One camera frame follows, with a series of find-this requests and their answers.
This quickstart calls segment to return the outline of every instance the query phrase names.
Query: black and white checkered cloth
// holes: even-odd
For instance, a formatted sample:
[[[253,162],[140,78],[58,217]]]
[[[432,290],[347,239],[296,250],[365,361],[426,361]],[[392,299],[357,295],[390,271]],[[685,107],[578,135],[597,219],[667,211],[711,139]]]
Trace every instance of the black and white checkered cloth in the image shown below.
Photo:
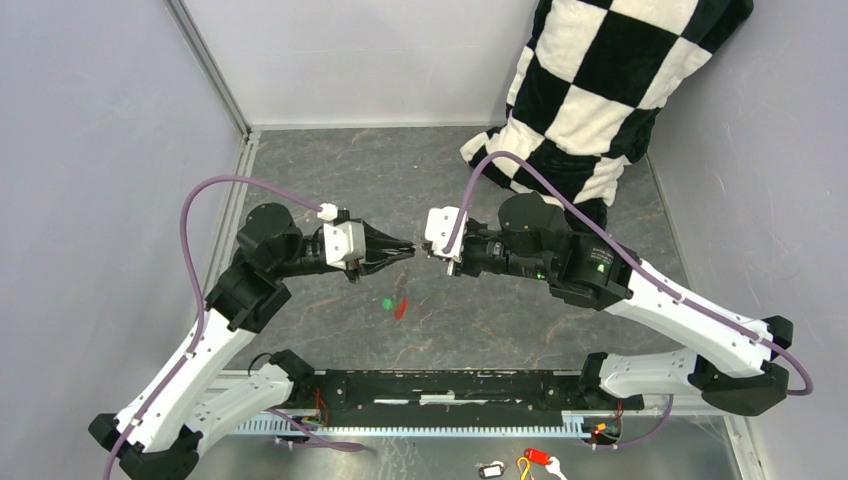
[[[645,155],[668,96],[752,9],[753,0],[540,0],[507,123],[469,140],[462,157],[476,166],[510,151],[605,224],[618,177]],[[484,173],[515,192],[544,193],[509,159]]]

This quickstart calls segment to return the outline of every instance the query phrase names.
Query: red wire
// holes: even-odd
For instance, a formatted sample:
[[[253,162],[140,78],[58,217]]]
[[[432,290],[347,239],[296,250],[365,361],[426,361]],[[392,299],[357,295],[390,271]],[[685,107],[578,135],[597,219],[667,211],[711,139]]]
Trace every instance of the red wire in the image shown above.
[[[330,426],[330,408],[327,407],[327,404],[324,403],[324,400],[321,397],[318,397],[318,399],[321,401],[321,406],[324,407],[324,426],[329,427]]]

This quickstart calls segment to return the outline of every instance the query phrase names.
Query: metal frame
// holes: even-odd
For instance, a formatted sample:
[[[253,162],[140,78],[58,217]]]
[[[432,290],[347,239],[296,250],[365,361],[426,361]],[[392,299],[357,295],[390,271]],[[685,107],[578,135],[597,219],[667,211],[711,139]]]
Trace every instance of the metal frame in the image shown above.
[[[261,135],[262,132],[257,131],[251,133],[247,138],[247,142],[242,146],[241,155],[233,173],[245,177],[250,176],[253,171],[253,162],[256,159],[256,150],[259,147],[259,137]],[[218,234],[215,237],[215,243],[212,249],[212,259],[201,281],[204,292],[212,290],[215,282],[218,281],[218,277],[230,264],[239,219],[241,218],[241,211],[244,209],[244,199],[247,196],[247,188],[247,184],[244,183],[231,183],[228,187],[221,218],[218,220],[218,229],[216,230]]]
[[[241,132],[244,138],[247,138],[252,130],[250,123],[248,123],[247,118],[245,118],[238,103],[236,103],[232,91],[227,86],[224,76],[221,74],[218,65],[215,63],[215,59],[212,58],[212,54],[206,46],[206,42],[200,36],[197,24],[191,18],[188,7],[186,7],[183,0],[165,0],[165,5],[174,17],[174,21],[182,32],[194,57],[197,59],[197,63],[200,64],[200,68],[203,69],[203,73],[209,79],[209,83],[212,84],[215,93],[224,104],[224,109],[227,111],[227,115],[229,115],[233,125]]]

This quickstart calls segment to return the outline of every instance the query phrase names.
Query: purple cable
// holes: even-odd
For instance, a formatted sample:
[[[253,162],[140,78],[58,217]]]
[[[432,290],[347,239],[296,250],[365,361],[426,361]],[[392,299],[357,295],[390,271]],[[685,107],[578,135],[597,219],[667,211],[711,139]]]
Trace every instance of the purple cable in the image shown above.
[[[483,169],[486,167],[486,165],[488,165],[495,158],[498,157],[506,157],[520,165],[525,170],[527,170],[530,175],[533,176],[533,178],[535,178],[540,184],[542,184],[543,187],[545,187],[548,193],[553,195],[554,198],[559,200],[560,203],[562,203],[562,205],[569,212],[571,212],[575,217],[579,218],[581,222],[585,223],[590,229],[592,229],[593,232],[600,236],[613,250],[615,250],[617,254],[621,256],[622,259],[624,259],[625,262],[627,262],[628,265],[630,265],[631,268],[633,268],[634,271],[636,271],[639,275],[644,277],[645,280],[653,284],[660,291],[669,295],[674,300],[681,300],[683,296],[679,292],[675,291],[673,288],[666,285],[663,281],[648,273],[644,268],[642,268],[639,262],[637,262],[633,257],[631,257],[630,254],[628,254],[627,251],[625,251],[624,248],[622,248],[622,246],[619,245],[618,242],[616,242],[615,239],[612,238],[612,236],[610,236],[609,233],[604,231],[604,229],[595,224],[595,222],[593,222],[589,217],[584,215],[583,212],[578,210],[571,202],[566,200],[565,197],[561,193],[559,193],[559,191],[557,191],[557,189],[554,188],[554,186],[551,185],[551,183],[548,182],[545,177],[543,177],[542,174],[540,174],[535,168],[533,168],[527,162],[525,162],[524,160],[522,160],[517,155],[511,152],[500,151],[490,153],[483,160],[481,160],[477,167],[474,168],[474,171],[471,172],[471,178],[468,180],[468,185],[465,187],[465,193],[462,196],[462,203],[459,207],[459,213],[456,216],[456,223],[454,223],[453,225],[453,231],[451,232],[450,237],[448,238],[447,245],[445,246],[444,250],[442,250],[444,253],[450,252],[451,248],[453,248],[454,242],[456,242],[457,236],[459,235],[459,229],[461,227],[461,220],[465,217],[465,214],[468,212],[468,208],[471,206],[471,194],[474,192],[474,186],[480,179],[480,175],[482,175]],[[803,367],[803,365],[801,365],[801,362],[799,362],[794,356],[787,352],[786,349],[771,340],[760,338],[758,334],[752,332],[751,330],[748,330],[742,325],[739,325],[733,320],[725,318],[723,315],[710,310],[709,308],[701,305],[700,303],[694,302],[688,298],[683,298],[683,301],[680,303],[686,305],[687,307],[691,308],[692,310],[695,310],[696,312],[702,315],[712,318],[713,320],[721,323],[722,325],[728,328],[735,330],[736,332],[748,337],[749,339],[755,342],[762,343],[763,345],[771,349],[773,352],[785,358],[786,361],[789,362],[790,365],[792,365],[792,368],[794,368],[798,372],[798,375],[800,375],[801,379],[803,379],[804,381],[804,388],[800,390],[789,390],[787,392],[789,395],[804,396],[813,393],[813,379],[810,378],[810,374]]]
[[[191,342],[188,345],[188,349],[186,350],[186,354],[193,354],[194,350],[197,348],[197,344],[200,343],[200,340],[203,336],[203,331],[206,327],[206,317],[204,315],[205,309],[203,308],[203,292],[200,290],[200,281],[197,279],[197,272],[194,269],[194,262],[191,259],[191,251],[188,247],[188,211],[191,208],[191,204],[194,201],[195,197],[211,185],[215,185],[216,183],[246,183],[248,185],[253,185],[256,187],[264,188],[265,190],[269,190],[271,192],[280,195],[283,198],[287,198],[299,205],[302,205],[310,210],[314,210],[316,212],[320,212],[322,210],[321,206],[317,203],[312,203],[309,200],[302,198],[301,196],[291,193],[287,190],[284,190],[280,187],[272,185],[268,182],[263,182],[262,180],[256,180],[250,177],[243,177],[241,175],[220,175],[217,177],[212,177],[200,182],[196,187],[194,187],[191,192],[189,192],[185,201],[183,202],[183,208],[180,212],[180,245],[183,250],[183,258],[185,259],[186,269],[188,270],[188,278],[191,281],[191,289],[194,292],[194,301],[197,304],[197,332],[192,338]],[[147,396],[147,400],[141,404],[138,411],[133,415],[132,421],[141,421],[144,415],[147,413],[147,410],[150,409],[150,406],[154,401],[159,397],[165,387],[171,382],[171,380],[177,375],[183,365],[186,363],[186,357],[183,355],[177,360],[177,363],[171,367],[171,370],[167,375],[156,385],[156,388],[150,392],[150,395]],[[112,447],[112,450],[109,451],[109,458],[106,460],[106,466],[103,469],[103,480],[109,480],[112,475],[112,465],[115,463],[115,459],[118,458],[118,451],[120,451],[121,446],[124,442],[129,438],[130,434],[135,427],[130,423],[127,425],[127,428],[124,429],[124,432],[118,437],[118,440],[115,442],[115,445]]]
[[[654,425],[654,428],[651,429],[650,432],[642,435],[641,437],[634,438],[633,440],[628,440],[626,442],[616,443],[614,445],[594,445],[592,447],[593,450],[621,450],[622,448],[632,447],[634,445],[640,444],[645,440],[653,438],[656,434],[660,433],[660,431],[665,428],[666,423],[668,423],[669,417],[671,417],[671,408],[674,406],[674,395],[668,396],[668,405],[665,406],[665,410],[663,410],[663,415],[660,417],[659,423]]]
[[[324,440],[323,438],[319,437],[318,435],[315,435],[314,433],[310,432],[309,430],[306,429],[306,427],[295,422],[293,418],[291,418],[290,416],[286,415],[283,412],[278,412],[278,411],[274,410],[273,408],[269,408],[268,410],[265,410],[265,411],[268,412],[268,413],[274,414],[274,415],[282,418],[283,420],[289,422],[289,425],[294,427],[295,430],[300,431],[301,433],[303,433],[307,437],[318,442],[318,445],[309,444],[309,443],[293,443],[292,448],[331,448],[333,450],[338,450],[340,452],[347,452],[347,453],[361,452],[361,451],[365,450],[365,445],[362,445],[361,443],[328,442],[328,441]]]

